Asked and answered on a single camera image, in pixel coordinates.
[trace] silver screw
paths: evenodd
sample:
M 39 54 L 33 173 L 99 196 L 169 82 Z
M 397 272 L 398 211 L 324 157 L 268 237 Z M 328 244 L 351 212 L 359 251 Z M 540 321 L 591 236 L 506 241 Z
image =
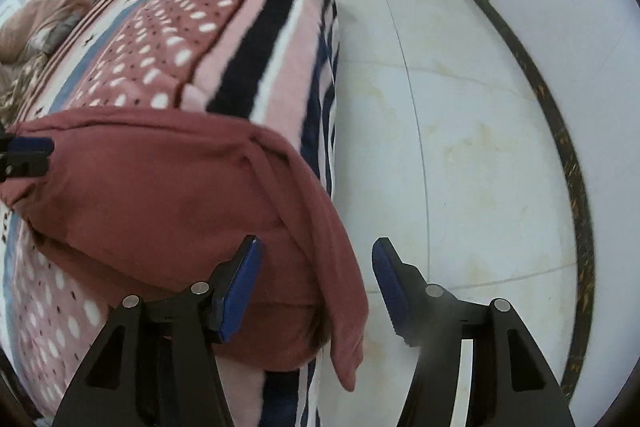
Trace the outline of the silver screw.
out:
M 135 308 L 140 302 L 140 297 L 137 295 L 129 295 L 129 297 L 125 297 L 122 301 L 122 305 L 125 308 Z
M 495 299 L 494 306 L 499 312 L 508 312 L 511 309 L 509 301 L 504 299 Z
M 442 297 L 444 295 L 444 288 L 437 284 L 430 284 L 427 286 L 427 295 L 430 297 Z
M 196 282 L 193 286 L 191 286 L 191 293 L 195 293 L 196 295 L 202 295 L 209 291 L 209 285 L 206 282 L 200 281 Z

